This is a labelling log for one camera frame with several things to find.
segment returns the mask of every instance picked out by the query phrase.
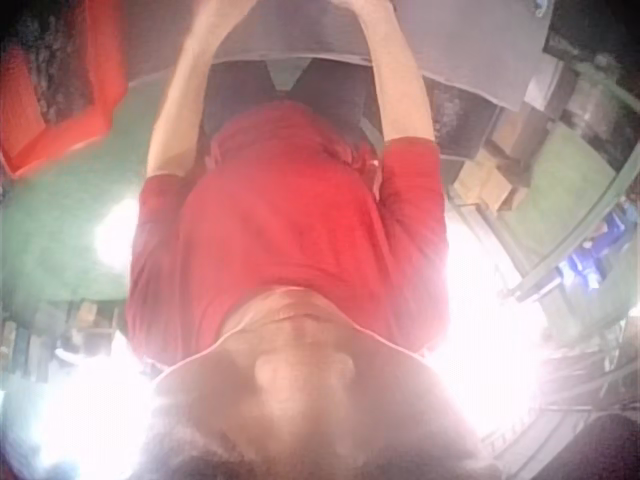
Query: box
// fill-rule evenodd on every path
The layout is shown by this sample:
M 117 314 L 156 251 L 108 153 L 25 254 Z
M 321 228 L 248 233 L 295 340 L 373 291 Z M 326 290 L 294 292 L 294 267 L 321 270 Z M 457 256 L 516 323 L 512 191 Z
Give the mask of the box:
M 484 185 L 495 168 L 502 163 L 504 159 L 487 147 L 480 150 L 475 160 L 465 162 L 453 184 L 454 190 L 462 198 L 463 203 L 467 205 L 480 203 Z
M 575 70 L 562 60 L 543 53 L 524 99 L 549 118 L 559 120 L 577 83 Z
M 545 113 L 525 102 L 518 112 L 502 111 L 491 141 L 506 156 L 530 164 L 547 139 L 550 121 Z
M 480 192 L 482 203 L 493 213 L 515 209 L 529 191 L 528 177 L 508 166 L 493 168 Z

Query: red shirt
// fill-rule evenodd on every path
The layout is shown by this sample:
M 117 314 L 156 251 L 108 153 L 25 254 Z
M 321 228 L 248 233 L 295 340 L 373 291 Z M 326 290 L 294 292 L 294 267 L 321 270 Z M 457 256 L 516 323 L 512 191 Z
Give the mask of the red shirt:
M 291 102 L 233 119 L 216 168 L 140 194 L 127 306 L 134 350 L 166 365 L 209 348 L 225 316 L 266 287 L 300 286 L 411 351 L 446 328 L 447 240 L 439 151 L 402 138 L 383 155 L 380 199 L 323 119 Z

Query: shirt sleeve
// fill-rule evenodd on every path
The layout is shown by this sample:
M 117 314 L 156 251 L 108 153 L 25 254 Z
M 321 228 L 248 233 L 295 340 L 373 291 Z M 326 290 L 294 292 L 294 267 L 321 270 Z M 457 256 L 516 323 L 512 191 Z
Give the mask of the shirt sleeve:
M 127 301 L 129 339 L 135 353 L 165 365 L 181 355 L 179 285 L 175 248 L 185 181 L 158 175 L 145 182 L 133 241 Z
M 393 341 L 411 351 L 435 348 L 448 325 L 444 205 L 436 144 L 391 141 L 383 157 L 380 209 L 393 259 Z

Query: red container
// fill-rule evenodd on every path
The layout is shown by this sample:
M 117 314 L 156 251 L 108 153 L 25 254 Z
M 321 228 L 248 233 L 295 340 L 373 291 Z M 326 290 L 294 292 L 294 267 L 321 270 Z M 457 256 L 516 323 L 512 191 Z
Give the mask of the red container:
M 46 125 L 31 84 L 26 54 L 10 49 L 0 62 L 0 148 L 11 177 L 20 178 L 68 151 L 104 137 L 113 110 L 127 92 L 119 0 L 84 0 L 85 63 L 93 105 L 57 125 Z

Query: hand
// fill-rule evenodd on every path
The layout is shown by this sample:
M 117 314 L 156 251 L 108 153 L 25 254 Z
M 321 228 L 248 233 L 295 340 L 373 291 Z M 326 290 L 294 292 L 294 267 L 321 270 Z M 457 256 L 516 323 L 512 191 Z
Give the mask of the hand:
M 258 0 L 196 0 L 193 30 L 199 34 L 228 34 Z

